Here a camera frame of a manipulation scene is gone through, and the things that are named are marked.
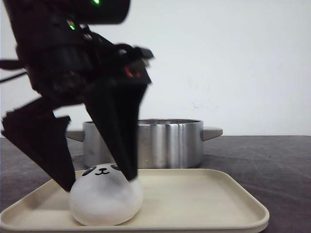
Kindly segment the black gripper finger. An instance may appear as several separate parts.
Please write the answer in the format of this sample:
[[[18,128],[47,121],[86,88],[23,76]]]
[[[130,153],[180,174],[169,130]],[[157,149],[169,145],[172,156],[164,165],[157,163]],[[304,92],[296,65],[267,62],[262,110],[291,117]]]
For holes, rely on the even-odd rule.
[[[65,136],[70,117],[55,117],[53,111],[58,107],[59,102],[40,97],[7,112],[2,134],[69,192],[75,182]]]

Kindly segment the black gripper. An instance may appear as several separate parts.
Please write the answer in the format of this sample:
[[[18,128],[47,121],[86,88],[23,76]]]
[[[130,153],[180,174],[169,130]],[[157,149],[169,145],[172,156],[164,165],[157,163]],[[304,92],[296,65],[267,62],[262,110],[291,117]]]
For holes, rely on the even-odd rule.
[[[114,44],[88,27],[65,23],[11,24],[17,59],[2,69],[25,69],[40,97],[13,114],[46,114],[83,103],[128,181],[138,175],[138,114],[150,83],[146,71],[153,53]]]

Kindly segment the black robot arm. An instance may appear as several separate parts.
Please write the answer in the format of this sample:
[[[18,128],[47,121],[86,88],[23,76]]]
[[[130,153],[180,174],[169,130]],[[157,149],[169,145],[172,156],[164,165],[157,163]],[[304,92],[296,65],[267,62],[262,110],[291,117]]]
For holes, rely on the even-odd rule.
[[[64,106],[83,104],[120,171],[138,175],[138,114],[148,84],[149,49],[114,44],[90,25],[120,24],[128,0],[6,0],[17,43],[16,60],[4,70],[24,69],[39,98],[8,112],[2,134],[65,191],[75,182]]]

